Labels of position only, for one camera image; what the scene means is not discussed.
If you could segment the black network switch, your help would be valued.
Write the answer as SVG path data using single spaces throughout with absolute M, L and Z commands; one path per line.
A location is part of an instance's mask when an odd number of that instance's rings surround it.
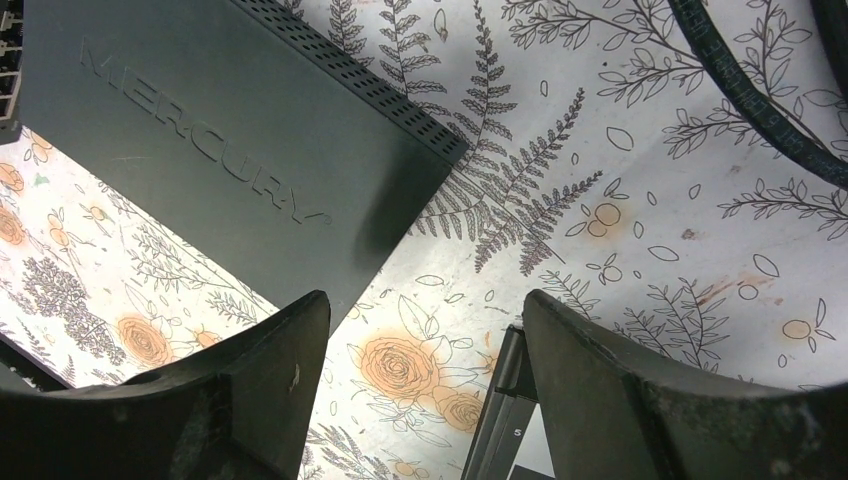
M 462 480 L 555 478 L 524 331 L 509 326 Z
M 467 148 L 275 1 L 7 1 L 1 29 L 25 126 L 333 326 Z

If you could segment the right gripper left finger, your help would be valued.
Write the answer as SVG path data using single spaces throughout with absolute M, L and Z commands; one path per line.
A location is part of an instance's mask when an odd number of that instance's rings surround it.
M 330 335 L 312 291 L 122 384 L 1 392 L 5 479 L 294 479 Z

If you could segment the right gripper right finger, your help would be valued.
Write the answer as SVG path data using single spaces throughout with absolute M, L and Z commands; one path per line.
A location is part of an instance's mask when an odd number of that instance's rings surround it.
M 559 479 L 843 479 L 847 387 L 709 373 L 534 290 L 523 329 Z

